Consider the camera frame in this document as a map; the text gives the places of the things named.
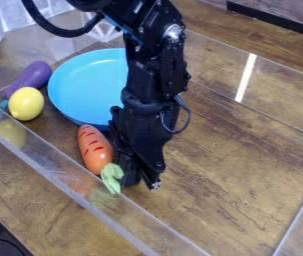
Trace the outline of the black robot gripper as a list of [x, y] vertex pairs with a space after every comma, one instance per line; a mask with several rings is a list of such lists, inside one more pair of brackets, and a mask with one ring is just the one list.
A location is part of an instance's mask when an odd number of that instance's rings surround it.
[[122, 107], [112, 107], [110, 136], [115, 147], [115, 163], [123, 170], [120, 185], [128, 188], [143, 179], [148, 189], [160, 189], [160, 174], [166, 163], [163, 147], [172, 135], [180, 130], [175, 128], [180, 104], [178, 97], [154, 98], [143, 103], [142, 99], [124, 88], [122, 91]]

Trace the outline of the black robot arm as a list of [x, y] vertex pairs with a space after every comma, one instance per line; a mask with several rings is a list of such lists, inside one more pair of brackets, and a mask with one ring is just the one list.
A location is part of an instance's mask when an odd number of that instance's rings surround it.
[[144, 182], [160, 188], [163, 146], [182, 132], [178, 115], [188, 107], [180, 97], [191, 75], [184, 61], [186, 25], [170, 0], [67, 0], [96, 12], [123, 31], [128, 65], [123, 105], [111, 108], [110, 140], [124, 170], [123, 187]]

